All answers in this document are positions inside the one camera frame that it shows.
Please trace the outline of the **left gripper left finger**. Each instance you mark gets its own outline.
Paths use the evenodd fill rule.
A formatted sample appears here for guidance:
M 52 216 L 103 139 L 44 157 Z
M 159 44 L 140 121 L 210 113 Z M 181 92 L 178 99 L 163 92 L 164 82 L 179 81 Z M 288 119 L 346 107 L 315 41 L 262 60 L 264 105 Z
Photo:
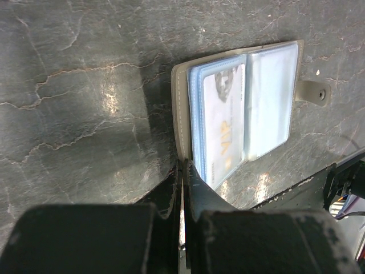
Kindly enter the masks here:
M 142 273 L 179 273 L 182 186 L 178 160 L 166 177 L 136 202 L 151 209 Z

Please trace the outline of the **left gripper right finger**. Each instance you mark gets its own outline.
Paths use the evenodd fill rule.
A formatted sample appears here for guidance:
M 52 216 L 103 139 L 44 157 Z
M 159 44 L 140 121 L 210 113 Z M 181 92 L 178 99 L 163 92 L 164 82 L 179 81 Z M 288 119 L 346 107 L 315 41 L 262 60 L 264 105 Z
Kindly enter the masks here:
M 197 273 L 199 262 L 196 225 L 201 213 L 203 211 L 231 212 L 236 208 L 202 180 L 193 162 L 188 159 L 185 159 L 183 163 L 183 189 L 186 267 L 192 273 Z

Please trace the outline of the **grey card holder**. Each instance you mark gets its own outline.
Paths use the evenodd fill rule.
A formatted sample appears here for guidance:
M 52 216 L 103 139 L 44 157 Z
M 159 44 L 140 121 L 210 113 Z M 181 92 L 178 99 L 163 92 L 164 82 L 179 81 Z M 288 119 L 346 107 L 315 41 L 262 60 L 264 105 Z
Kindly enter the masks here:
M 328 105 L 327 83 L 300 80 L 303 41 L 230 50 L 171 72 L 177 153 L 211 188 L 284 144 L 294 103 Z

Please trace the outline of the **white numbered card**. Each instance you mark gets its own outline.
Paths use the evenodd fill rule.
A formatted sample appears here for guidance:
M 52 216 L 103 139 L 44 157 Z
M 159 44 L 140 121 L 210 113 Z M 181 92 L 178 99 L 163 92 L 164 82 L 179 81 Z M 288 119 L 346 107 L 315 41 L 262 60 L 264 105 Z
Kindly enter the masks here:
M 244 159 L 245 65 L 206 76 L 202 83 L 206 182 L 216 188 Z

